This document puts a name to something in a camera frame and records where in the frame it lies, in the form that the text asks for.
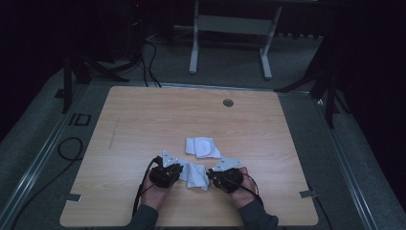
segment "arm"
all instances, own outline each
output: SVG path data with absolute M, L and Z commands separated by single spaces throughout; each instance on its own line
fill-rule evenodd
M 243 167 L 239 169 L 243 174 L 248 174 L 247 168 Z M 255 191 L 255 183 L 244 175 L 242 186 Z M 260 205 L 254 195 L 237 189 L 229 194 L 229 197 L 238 208 L 238 212 L 241 215 L 244 226 L 247 230 L 274 230 L 278 227 L 278 218 L 276 216 L 268 215 L 265 209 Z
M 164 205 L 169 191 L 168 189 L 158 188 L 149 180 L 149 175 L 143 187 L 144 194 L 141 196 L 141 204 L 138 207 L 131 222 L 124 228 L 128 230 L 152 230 L 158 220 L 159 210 Z

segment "dark background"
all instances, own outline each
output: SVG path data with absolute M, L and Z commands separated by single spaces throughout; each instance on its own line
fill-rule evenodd
M 114 1 L 115 5 L 109 2 L 1 1 L 0 140 L 45 81 L 62 67 L 66 44 L 94 59 L 113 61 L 129 57 L 139 48 L 139 44 L 128 43 L 140 36 L 128 29 L 131 18 L 137 19 L 134 15 L 168 38 L 173 36 L 173 24 L 192 25 L 193 1 L 138 1 L 137 6 L 125 0 Z M 238 4 L 224 7 L 217 2 L 207 1 L 202 11 L 266 17 L 275 7 L 254 4 L 241 9 Z M 312 68 L 323 68 L 332 57 L 329 52 L 342 53 L 339 89 L 405 208 L 406 3 L 353 2 L 357 8 L 350 10 L 289 5 L 282 12 L 277 32 L 294 37 L 325 36 L 322 46 L 328 52 L 316 57 L 324 61 L 312 63 Z M 292 17 L 303 23 L 293 22 Z

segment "table leg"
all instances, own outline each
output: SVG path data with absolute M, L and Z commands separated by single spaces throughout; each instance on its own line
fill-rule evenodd
M 269 33 L 268 33 L 268 37 L 266 39 L 265 46 L 263 48 L 259 49 L 260 61 L 262 62 L 263 75 L 267 80 L 270 80 L 272 78 L 271 68 L 269 66 L 269 60 L 268 60 L 268 51 L 269 51 L 269 47 L 271 46 L 272 38 L 274 37 L 275 30 L 278 25 L 278 20 L 280 18 L 281 11 L 282 11 L 282 7 L 278 7 L 276 10 L 274 19 L 269 27 Z
M 199 44 L 198 44 L 198 28 L 199 25 L 199 1 L 194 1 L 194 25 L 193 25 L 193 47 L 191 56 L 191 65 L 189 67 L 189 73 L 195 74 L 197 72 L 197 59 L 199 55 Z

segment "gray surface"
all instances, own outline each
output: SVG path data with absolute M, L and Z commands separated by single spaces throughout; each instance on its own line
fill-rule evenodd
M 182 37 L 183 39 L 173 44 L 157 42 L 157 38 L 153 38 L 158 53 L 153 62 L 152 71 L 160 82 L 256 89 L 278 88 L 301 78 L 320 44 L 320 40 L 312 38 L 298 40 L 291 37 L 275 38 L 269 56 L 274 78 L 265 80 L 262 77 L 257 48 L 219 47 L 218 44 L 209 44 L 203 40 L 198 72 L 196 75 L 190 75 L 189 60 L 192 47 L 188 38 Z M 146 46 L 145 55 L 146 59 L 152 56 L 150 46 Z M 131 79 L 130 84 L 139 84 L 143 78 L 141 68 L 124 76 Z M 20 122 L 0 144 L 1 206 L 8 200 L 18 180 L 62 116 L 60 114 L 62 100 L 53 98 L 61 83 L 61 75 L 51 78 Z M 92 81 L 83 101 L 74 111 L 92 114 L 91 126 L 67 126 L 59 140 L 78 136 L 85 146 L 87 145 L 109 84 L 116 83 L 109 80 Z M 311 85 L 312 82 L 299 90 L 308 91 Z M 289 95 L 291 96 L 282 97 L 283 111 L 292 132 L 305 177 L 313 189 L 319 192 L 320 201 L 331 219 L 333 228 L 363 229 L 347 185 L 332 154 L 334 149 L 331 141 L 328 140 L 324 121 L 316 115 L 312 100 L 302 96 L 298 98 L 294 94 Z M 371 149 L 352 116 L 335 114 L 334 123 L 339 141 L 379 229 L 406 229 L 405 214 L 379 170 Z M 72 149 L 73 152 L 78 149 L 75 144 L 65 147 L 67 150 Z M 46 184 L 67 164 L 54 151 L 33 191 L 37 191 L 41 185 Z M 70 191 L 78 168 L 79 162 L 41 193 L 25 210 L 16 229 L 63 229 L 58 224 L 63 202 L 58 199 L 60 195 Z M 289 227 L 288 229 L 327 229 L 326 219 L 318 204 L 316 208 L 320 219 L 319 224 L 314 227 Z

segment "person's left hand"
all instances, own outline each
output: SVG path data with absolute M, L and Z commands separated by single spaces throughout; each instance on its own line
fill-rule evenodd
M 146 192 L 141 196 L 141 203 L 155 209 L 156 211 L 161 210 L 172 187 L 173 186 L 163 189 L 153 185 L 152 181 L 149 180 L 148 174 L 143 188 L 143 191 Z

